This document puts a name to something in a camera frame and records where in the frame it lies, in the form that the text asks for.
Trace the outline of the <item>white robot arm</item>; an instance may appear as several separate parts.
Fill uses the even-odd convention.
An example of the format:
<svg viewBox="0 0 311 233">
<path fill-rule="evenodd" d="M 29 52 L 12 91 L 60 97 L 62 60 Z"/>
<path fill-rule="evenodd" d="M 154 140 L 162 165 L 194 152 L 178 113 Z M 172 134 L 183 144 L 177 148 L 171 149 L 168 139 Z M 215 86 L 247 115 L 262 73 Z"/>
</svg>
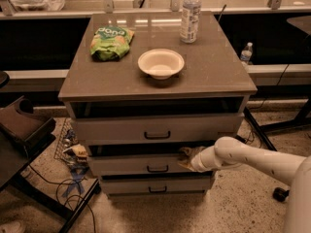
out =
<svg viewBox="0 0 311 233">
<path fill-rule="evenodd" d="M 193 172 L 249 165 L 290 187 L 283 233 L 311 233 L 311 156 L 259 149 L 222 137 L 211 147 L 182 147 L 178 164 Z"/>
</svg>

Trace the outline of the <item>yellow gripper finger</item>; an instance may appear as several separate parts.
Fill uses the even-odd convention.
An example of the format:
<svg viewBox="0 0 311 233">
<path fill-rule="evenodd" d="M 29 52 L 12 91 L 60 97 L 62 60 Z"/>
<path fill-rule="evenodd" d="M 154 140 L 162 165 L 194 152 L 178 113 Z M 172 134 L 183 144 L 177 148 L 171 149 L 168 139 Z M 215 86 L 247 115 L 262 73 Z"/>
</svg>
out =
<svg viewBox="0 0 311 233">
<path fill-rule="evenodd" d="M 186 169 L 191 170 L 192 172 L 195 172 L 195 169 L 192 167 L 192 165 L 187 160 L 179 160 L 178 164 Z"/>
<path fill-rule="evenodd" d="M 199 156 L 199 154 L 205 150 L 204 147 L 195 147 L 195 148 L 190 148 L 190 147 L 182 147 L 180 148 L 180 153 L 183 158 L 194 158 L 196 156 Z"/>
</svg>

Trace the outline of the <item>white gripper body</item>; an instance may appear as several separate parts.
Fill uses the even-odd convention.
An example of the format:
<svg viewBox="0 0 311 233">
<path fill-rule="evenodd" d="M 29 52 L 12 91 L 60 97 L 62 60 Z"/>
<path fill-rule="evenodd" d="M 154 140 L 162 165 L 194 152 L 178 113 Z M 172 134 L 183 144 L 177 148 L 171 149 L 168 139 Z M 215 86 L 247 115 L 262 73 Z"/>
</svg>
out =
<svg viewBox="0 0 311 233">
<path fill-rule="evenodd" d="M 203 173 L 220 169 L 225 162 L 216 156 L 213 147 L 198 147 L 194 148 L 190 154 L 190 166 L 194 172 Z"/>
</svg>

